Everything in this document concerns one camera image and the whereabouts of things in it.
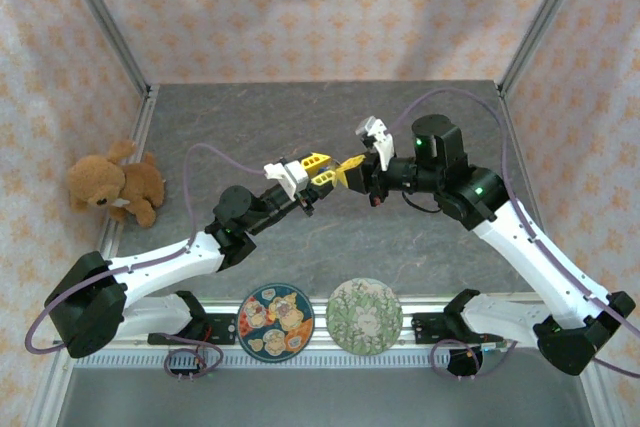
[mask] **decorative plate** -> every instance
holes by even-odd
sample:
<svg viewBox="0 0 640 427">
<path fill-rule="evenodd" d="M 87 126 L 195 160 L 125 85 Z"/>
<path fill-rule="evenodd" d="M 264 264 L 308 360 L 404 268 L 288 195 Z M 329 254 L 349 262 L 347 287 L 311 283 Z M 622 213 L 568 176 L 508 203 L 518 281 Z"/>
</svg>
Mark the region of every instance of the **decorative plate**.
<svg viewBox="0 0 640 427">
<path fill-rule="evenodd" d="M 353 279 L 329 297 L 327 329 L 344 350 L 357 355 L 384 352 L 400 336 L 402 307 L 393 291 L 374 279 Z"/>
<path fill-rule="evenodd" d="M 251 293 L 238 311 L 242 348 L 262 362 L 282 362 L 306 347 L 313 334 L 311 301 L 296 287 L 269 284 Z"/>
</svg>

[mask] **brown teddy bear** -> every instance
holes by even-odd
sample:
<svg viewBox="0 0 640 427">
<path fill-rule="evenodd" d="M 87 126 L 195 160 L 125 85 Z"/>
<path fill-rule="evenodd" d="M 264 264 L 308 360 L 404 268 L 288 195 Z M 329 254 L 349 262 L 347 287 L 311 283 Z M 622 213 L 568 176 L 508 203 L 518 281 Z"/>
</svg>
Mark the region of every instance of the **brown teddy bear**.
<svg viewBox="0 0 640 427">
<path fill-rule="evenodd" d="M 150 153 L 140 163 L 119 165 L 135 151 L 133 141 L 122 140 L 106 156 L 89 155 L 76 162 L 67 171 L 71 209 L 85 212 L 89 206 L 106 207 L 118 222 L 124 222 L 130 212 L 141 227 L 151 227 L 156 220 L 154 209 L 164 202 L 164 180 Z"/>
</svg>

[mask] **green plate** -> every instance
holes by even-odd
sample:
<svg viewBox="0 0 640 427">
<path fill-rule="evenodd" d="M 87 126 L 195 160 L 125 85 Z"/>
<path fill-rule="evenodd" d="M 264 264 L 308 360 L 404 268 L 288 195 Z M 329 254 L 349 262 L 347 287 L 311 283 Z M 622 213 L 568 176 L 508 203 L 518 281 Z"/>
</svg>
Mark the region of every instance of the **green plate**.
<svg viewBox="0 0 640 427">
<path fill-rule="evenodd" d="M 344 350 L 376 355 L 389 349 L 402 330 L 402 306 L 393 291 L 374 279 L 352 279 L 329 297 L 327 329 Z"/>
</svg>

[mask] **round plate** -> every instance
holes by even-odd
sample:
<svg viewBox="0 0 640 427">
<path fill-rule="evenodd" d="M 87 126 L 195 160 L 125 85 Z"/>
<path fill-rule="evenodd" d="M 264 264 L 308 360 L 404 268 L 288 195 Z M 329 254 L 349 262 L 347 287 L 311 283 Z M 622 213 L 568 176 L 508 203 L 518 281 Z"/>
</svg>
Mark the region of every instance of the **round plate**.
<svg viewBox="0 0 640 427">
<path fill-rule="evenodd" d="M 282 362 L 306 347 L 313 334 L 311 301 L 288 284 L 256 289 L 238 311 L 242 348 L 262 362 Z"/>
<path fill-rule="evenodd" d="M 376 355 L 398 340 L 402 307 L 382 282 L 349 280 L 329 297 L 327 329 L 331 338 L 347 352 Z"/>
</svg>

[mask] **wallpaper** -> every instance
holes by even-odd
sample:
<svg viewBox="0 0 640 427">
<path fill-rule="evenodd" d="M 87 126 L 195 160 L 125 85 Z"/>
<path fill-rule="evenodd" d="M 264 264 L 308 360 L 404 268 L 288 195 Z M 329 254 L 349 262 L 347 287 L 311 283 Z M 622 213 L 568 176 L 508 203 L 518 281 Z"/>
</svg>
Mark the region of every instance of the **wallpaper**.
<svg viewBox="0 0 640 427">
<path fill-rule="evenodd" d="M 140 100 L 83 0 L 0 0 L 0 30 L 0 424 L 18 426 L 50 359 L 24 335 L 102 220 L 70 212 L 65 171 L 128 137 Z"/>
<path fill-rule="evenodd" d="M 542 0 L 105 0 L 148 83 L 499 80 Z"/>
<path fill-rule="evenodd" d="M 565 0 L 508 99 L 546 226 L 640 325 L 640 0 Z M 621 329 L 604 360 L 640 372 L 640 340 Z M 640 383 L 614 374 L 640 419 Z"/>
</svg>

